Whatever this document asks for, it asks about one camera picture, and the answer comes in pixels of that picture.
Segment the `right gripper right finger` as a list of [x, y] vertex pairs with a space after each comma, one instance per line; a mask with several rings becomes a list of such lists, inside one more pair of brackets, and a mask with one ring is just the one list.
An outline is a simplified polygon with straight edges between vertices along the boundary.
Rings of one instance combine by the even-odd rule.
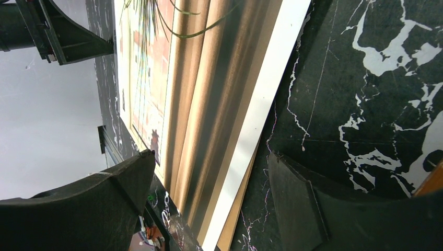
[[275, 153], [268, 162], [284, 250], [442, 250], [442, 191], [391, 200]]

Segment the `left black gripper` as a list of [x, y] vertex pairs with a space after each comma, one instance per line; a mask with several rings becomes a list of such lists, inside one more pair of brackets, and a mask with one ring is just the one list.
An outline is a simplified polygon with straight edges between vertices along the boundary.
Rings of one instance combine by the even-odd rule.
[[59, 65], [114, 53], [112, 40], [74, 22], [53, 1], [1, 1], [1, 51], [32, 47]]

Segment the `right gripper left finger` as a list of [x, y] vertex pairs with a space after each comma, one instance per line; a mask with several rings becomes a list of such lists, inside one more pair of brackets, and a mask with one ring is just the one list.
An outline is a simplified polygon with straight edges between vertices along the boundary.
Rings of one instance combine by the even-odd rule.
[[1, 250], [128, 250], [154, 176], [155, 153], [31, 198], [1, 201]]

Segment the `brown cardboard backing board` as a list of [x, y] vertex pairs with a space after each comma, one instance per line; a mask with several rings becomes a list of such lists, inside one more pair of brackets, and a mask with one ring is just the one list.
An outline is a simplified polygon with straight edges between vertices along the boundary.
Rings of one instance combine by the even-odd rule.
[[252, 157], [250, 159], [250, 162], [248, 164], [246, 173], [242, 179], [239, 190], [235, 196], [233, 205], [229, 211], [227, 220], [224, 224], [224, 227], [223, 227], [220, 237], [218, 239], [216, 250], [228, 251], [231, 248], [232, 240], [234, 237], [234, 233], [235, 233], [238, 219], [239, 219], [239, 215], [240, 215], [240, 210], [242, 207], [242, 202], [244, 199], [244, 195], [246, 193], [246, 188], [247, 188], [249, 178], [251, 175], [251, 170], [253, 167], [254, 159], [257, 154], [257, 149], [258, 149], [258, 145], [255, 147], [255, 150], [254, 150]]

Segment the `brown wooden picture frame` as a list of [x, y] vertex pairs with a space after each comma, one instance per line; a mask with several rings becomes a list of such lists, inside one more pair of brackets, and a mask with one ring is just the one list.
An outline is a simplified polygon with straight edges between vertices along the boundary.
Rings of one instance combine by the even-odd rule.
[[413, 196], [422, 196], [438, 190], [442, 190], [442, 162], [434, 168]]

